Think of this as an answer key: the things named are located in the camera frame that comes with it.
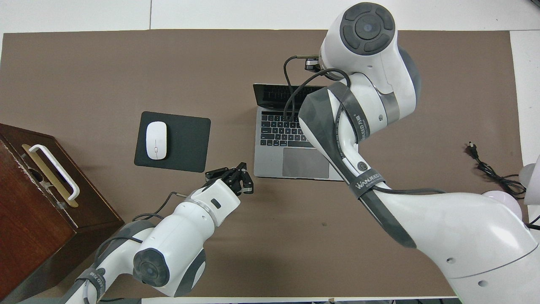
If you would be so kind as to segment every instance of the power cord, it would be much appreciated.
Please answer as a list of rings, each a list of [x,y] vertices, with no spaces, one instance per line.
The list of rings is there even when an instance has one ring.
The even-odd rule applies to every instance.
[[[478,162],[477,169],[484,172],[490,179],[501,185],[501,187],[506,193],[510,194],[513,198],[517,200],[522,200],[525,197],[524,195],[525,192],[527,192],[527,188],[518,181],[508,179],[509,177],[516,177],[519,175],[510,174],[507,176],[499,176],[490,165],[480,160],[480,158],[478,157],[476,145],[472,142],[469,142],[469,145],[466,147],[465,152]]]
[[[446,191],[437,188],[421,188],[421,189],[408,189],[408,190],[394,190],[386,189],[378,186],[373,186],[373,190],[388,194],[425,194],[425,193],[446,193]]]

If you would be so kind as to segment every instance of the laptop screen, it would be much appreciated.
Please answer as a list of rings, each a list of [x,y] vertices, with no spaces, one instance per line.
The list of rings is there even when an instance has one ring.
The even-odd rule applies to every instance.
[[[298,88],[297,85],[293,85],[293,91]],[[320,90],[324,87],[319,85],[307,85],[303,87],[300,92],[294,97],[295,98],[295,110],[298,111],[302,102],[306,96],[310,93],[313,93],[317,90]],[[283,111],[287,100],[291,96],[289,87],[283,84],[264,84],[264,83],[254,83],[253,90],[255,91],[255,100],[257,105],[267,109],[275,109],[278,111]]]

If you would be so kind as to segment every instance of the laptop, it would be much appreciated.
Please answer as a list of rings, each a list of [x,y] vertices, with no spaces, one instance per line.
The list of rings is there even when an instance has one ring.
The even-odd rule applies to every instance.
[[[290,97],[281,84],[253,84],[257,101],[255,163],[257,177],[343,180],[324,156],[307,141],[298,123],[298,110],[306,96],[324,87],[305,86],[295,97],[294,119],[288,122],[283,109]]]

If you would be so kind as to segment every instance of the laptop keyboard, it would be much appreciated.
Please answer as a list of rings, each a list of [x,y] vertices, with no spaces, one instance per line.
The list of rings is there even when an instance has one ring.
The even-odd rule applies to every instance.
[[[298,116],[288,122],[283,112],[262,111],[261,146],[313,147],[300,129]]]

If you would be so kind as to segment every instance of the mouse pad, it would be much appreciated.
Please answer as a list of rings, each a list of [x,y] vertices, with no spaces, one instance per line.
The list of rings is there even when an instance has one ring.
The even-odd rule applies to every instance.
[[[146,153],[146,128],[154,121],[167,125],[167,155],[153,160]],[[203,172],[206,165],[210,119],[145,111],[141,114],[135,160],[137,166]]]

